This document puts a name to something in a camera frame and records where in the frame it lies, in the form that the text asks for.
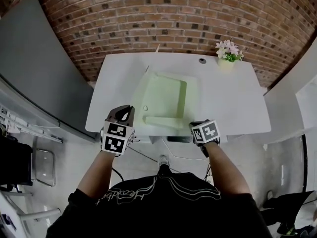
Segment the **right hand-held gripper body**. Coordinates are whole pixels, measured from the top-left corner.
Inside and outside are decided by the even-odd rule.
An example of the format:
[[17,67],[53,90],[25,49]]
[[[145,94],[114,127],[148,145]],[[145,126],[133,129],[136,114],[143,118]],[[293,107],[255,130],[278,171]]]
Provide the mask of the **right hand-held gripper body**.
[[214,142],[220,146],[220,133],[215,120],[193,121],[189,123],[193,142],[200,148],[206,158],[209,157],[206,143]]

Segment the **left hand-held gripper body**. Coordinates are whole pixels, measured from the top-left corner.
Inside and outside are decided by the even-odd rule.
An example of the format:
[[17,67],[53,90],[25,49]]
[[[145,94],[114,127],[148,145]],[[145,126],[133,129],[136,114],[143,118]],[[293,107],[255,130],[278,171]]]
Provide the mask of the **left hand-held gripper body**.
[[123,155],[133,141],[135,129],[130,126],[105,120],[100,131],[101,150]]

